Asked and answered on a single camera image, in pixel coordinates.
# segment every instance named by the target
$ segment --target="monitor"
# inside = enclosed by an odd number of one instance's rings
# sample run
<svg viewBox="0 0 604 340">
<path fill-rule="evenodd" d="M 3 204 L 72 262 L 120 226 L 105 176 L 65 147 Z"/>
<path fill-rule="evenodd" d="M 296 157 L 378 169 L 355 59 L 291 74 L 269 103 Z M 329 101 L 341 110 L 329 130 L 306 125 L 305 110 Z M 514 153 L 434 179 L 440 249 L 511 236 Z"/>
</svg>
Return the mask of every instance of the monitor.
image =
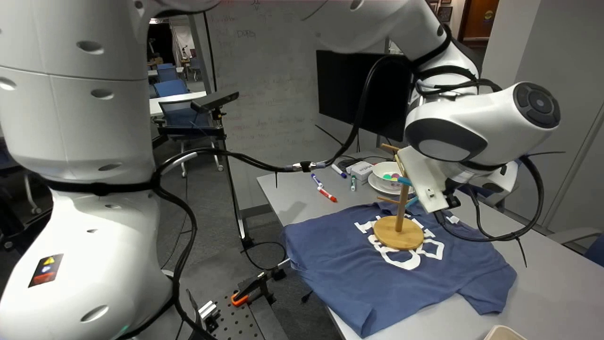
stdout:
<svg viewBox="0 0 604 340">
<path fill-rule="evenodd" d="M 383 56 L 380 53 L 316 51 L 319 113 L 352 124 L 367 74 Z M 376 71 L 369 87 L 361 128 L 401 142 L 412 78 L 409 68 L 395 63 Z"/>
</svg>

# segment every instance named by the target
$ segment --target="white plate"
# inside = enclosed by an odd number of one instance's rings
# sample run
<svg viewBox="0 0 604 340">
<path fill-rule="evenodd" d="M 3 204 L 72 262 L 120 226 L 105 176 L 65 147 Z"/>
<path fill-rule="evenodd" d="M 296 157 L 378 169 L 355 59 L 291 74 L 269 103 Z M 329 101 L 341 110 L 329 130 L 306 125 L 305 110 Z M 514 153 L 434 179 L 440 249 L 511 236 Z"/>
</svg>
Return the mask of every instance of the white plate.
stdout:
<svg viewBox="0 0 604 340">
<path fill-rule="evenodd" d="M 389 194 L 389 195 L 400 195 L 400 189 L 390 189 L 390 188 L 385 188 L 384 186 L 382 186 L 380 184 L 381 180 L 374 174 L 371 173 L 369 175 L 369 178 L 367 180 L 369 182 L 369 185 L 379 191 L 379 192 L 383 192 L 385 194 Z"/>
</svg>

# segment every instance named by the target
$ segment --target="whiteboard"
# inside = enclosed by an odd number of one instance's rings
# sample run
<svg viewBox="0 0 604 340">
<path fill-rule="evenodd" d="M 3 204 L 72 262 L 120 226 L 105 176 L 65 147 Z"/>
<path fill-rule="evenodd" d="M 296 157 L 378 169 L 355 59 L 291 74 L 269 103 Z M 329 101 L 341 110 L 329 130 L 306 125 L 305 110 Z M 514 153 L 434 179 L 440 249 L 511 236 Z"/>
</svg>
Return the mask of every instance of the whiteboard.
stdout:
<svg viewBox="0 0 604 340">
<path fill-rule="evenodd" d="M 337 151 L 339 144 L 314 124 L 342 141 L 351 128 L 318 113 L 315 52 L 325 48 L 289 7 L 288 2 L 223 1 L 207 12 L 218 90 L 239 91 L 223 108 L 226 147 L 278 166 L 318 162 Z M 204 17 L 194 18 L 211 73 Z M 371 50 L 383 53 L 384 42 Z M 375 134 L 360 136 L 361 149 L 375 147 Z M 240 210 L 267 204 L 256 182 L 267 172 L 234 159 L 230 164 Z"/>
</svg>

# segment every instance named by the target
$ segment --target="bowl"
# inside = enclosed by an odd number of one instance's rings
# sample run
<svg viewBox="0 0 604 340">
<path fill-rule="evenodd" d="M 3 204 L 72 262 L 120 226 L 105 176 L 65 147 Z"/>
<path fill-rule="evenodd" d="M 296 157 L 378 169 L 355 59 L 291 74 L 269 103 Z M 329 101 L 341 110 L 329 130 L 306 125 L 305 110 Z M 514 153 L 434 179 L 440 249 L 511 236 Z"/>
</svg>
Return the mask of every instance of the bowl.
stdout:
<svg viewBox="0 0 604 340">
<path fill-rule="evenodd" d="M 373 166 L 373 174 L 379 179 L 378 184 L 387 189 L 400 189 L 403 183 L 397 178 L 401 177 L 399 166 L 396 162 L 381 162 Z"/>
</svg>

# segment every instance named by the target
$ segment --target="folded shirt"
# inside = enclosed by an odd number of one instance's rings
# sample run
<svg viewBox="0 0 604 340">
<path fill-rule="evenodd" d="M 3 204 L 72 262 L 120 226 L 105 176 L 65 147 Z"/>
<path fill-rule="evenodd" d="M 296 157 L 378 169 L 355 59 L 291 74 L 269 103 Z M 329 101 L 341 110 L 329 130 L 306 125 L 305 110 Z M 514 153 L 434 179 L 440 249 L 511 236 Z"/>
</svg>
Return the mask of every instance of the folded shirt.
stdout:
<svg viewBox="0 0 604 340">
<path fill-rule="evenodd" d="M 373 203 L 286 226 L 292 267 L 363 338 L 454 293 L 478 314 L 503 310 L 516 272 L 491 243 L 450 235 L 415 204 L 407 214 L 422 228 L 423 244 L 389 248 L 377 240 L 373 224 L 396 211 L 394 204 Z M 483 237 L 462 222 L 448 222 L 448 228 Z"/>
</svg>

